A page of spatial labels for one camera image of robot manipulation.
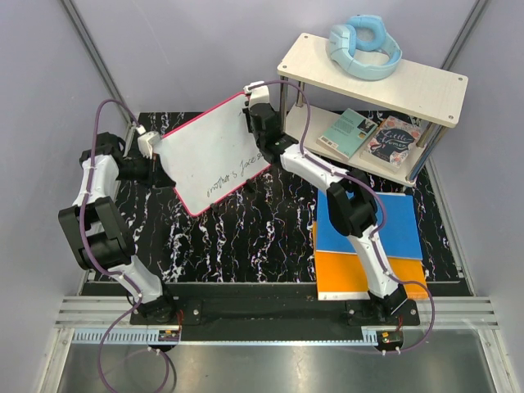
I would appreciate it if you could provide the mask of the pink framed whiteboard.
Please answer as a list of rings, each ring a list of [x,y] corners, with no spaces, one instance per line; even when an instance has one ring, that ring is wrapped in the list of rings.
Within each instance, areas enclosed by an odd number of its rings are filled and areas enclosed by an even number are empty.
[[[191,216],[235,192],[269,167],[248,132],[246,95],[237,93],[177,127],[154,146]]]

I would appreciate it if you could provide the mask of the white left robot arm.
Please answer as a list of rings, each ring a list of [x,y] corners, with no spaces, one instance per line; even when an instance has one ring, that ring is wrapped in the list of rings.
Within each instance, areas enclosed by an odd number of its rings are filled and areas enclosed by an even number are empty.
[[[82,153],[83,179],[71,207],[58,220],[73,255],[83,270],[96,270],[116,280],[128,292],[143,318],[160,324],[176,316],[173,295],[136,255],[136,244],[112,197],[121,180],[145,187],[173,188],[176,182],[162,168],[160,157],[138,149],[124,154],[124,140],[112,133],[97,135],[95,150]]]

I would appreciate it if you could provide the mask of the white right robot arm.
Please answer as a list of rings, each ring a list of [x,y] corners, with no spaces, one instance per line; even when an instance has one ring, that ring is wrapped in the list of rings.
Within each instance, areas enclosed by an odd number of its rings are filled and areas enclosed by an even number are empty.
[[[270,104],[247,102],[242,112],[264,159],[301,177],[327,198],[329,222],[348,239],[364,268],[374,319],[385,325],[393,323],[408,297],[391,272],[378,234],[377,212],[383,206],[377,203],[364,173],[358,169],[344,172],[302,150],[297,140],[282,131],[279,114]]]

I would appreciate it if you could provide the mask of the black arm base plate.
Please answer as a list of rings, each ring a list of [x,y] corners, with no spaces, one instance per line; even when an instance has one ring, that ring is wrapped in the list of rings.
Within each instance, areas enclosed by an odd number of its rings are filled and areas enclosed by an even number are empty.
[[[177,283],[169,289],[183,314],[185,342],[357,341],[364,328],[421,324],[412,300],[381,319],[369,300],[318,300],[313,283]]]

